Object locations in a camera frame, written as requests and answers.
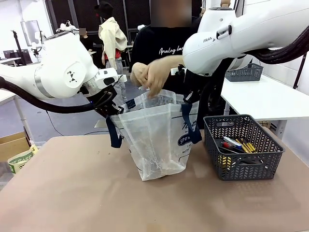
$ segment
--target red shirt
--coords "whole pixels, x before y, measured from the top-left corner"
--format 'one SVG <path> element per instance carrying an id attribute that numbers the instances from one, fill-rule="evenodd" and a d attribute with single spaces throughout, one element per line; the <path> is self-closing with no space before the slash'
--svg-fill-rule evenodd
<path id="1" fill-rule="evenodd" d="M 118 49 L 116 49 L 116 55 L 115 55 L 115 59 L 118 59 L 121 57 L 121 53 Z"/>

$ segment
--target blue bag strap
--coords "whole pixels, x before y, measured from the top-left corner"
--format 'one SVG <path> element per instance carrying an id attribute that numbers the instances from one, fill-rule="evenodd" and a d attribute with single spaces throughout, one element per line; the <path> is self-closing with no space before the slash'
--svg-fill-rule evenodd
<path id="1" fill-rule="evenodd" d="M 121 143 L 122 143 L 122 137 L 121 135 L 118 137 L 117 131 L 116 131 L 116 126 L 111 120 L 111 117 L 106 118 L 106 125 L 108 128 L 108 131 L 110 132 L 110 137 L 111 137 L 111 146 L 113 148 L 120 148 Z"/>
<path id="2" fill-rule="evenodd" d="M 192 104 L 182 104 L 183 119 L 189 128 L 189 136 L 191 138 L 192 143 L 197 144 L 199 141 L 202 141 L 202 135 L 197 125 L 195 127 L 195 130 L 193 130 L 192 128 L 192 124 L 189 118 L 191 109 Z"/>

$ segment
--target table leg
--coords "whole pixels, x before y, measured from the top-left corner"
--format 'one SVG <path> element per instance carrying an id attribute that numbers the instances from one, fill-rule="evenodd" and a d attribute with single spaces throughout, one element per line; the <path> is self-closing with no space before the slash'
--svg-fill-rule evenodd
<path id="1" fill-rule="evenodd" d="M 228 103 L 225 104 L 225 109 L 224 109 L 224 116 L 229 116 L 230 115 L 230 105 Z"/>
<path id="2" fill-rule="evenodd" d="M 287 120 L 280 120 L 276 130 L 276 136 L 282 140 Z"/>
<path id="3" fill-rule="evenodd" d="M 31 139 L 32 141 L 34 141 L 34 136 L 33 136 L 32 132 L 31 132 L 31 130 L 30 130 L 30 127 L 29 127 L 29 125 L 28 125 L 27 119 L 26 119 L 26 117 L 24 116 L 24 114 L 23 114 L 23 112 L 22 112 L 22 110 L 21 110 L 21 108 L 20 108 L 20 104 L 19 104 L 19 102 L 18 102 L 17 96 L 14 97 L 14 103 L 15 103 L 15 106 L 16 106 L 16 108 L 17 108 L 18 114 L 19 114 L 19 116 L 20 116 L 20 120 L 21 120 L 21 122 L 23 123 L 23 125 L 24 125 L 24 127 L 25 127 L 25 129 L 26 129 L 26 131 L 27 131 L 27 133 L 28 133 L 28 136 L 30 137 L 30 139 Z"/>

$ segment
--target brown table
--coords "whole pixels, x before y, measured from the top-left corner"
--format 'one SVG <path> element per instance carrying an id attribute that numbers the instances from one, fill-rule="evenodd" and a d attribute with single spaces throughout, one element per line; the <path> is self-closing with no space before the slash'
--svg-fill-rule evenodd
<path id="1" fill-rule="evenodd" d="M 108 135 L 58 137 L 0 192 L 1 232 L 298 232 L 309 168 L 289 149 L 270 181 L 224 182 L 203 144 L 181 174 L 142 182 Z"/>

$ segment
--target black plastic basket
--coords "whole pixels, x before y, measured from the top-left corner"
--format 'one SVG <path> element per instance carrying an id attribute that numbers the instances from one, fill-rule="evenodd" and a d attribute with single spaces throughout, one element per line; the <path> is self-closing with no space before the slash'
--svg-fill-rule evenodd
<path id="1" fill-rule="evenodd" d="M 230 82 L 259 81 L 263 67 L 257 64 L 248 64 L 243 69 L 227 71 L 225 77 Z"/>
<path id="2" fill-rule="evenodd" d="M 284 148 L 251 116 L 211 116 L 205 117 L 204 122 L 205 146 L 221 180 L 266 180 L 274 178 Z M 222 153 L 219 147 L 225 136 L 231 139 L 247 140 L 258 153 Z"/>

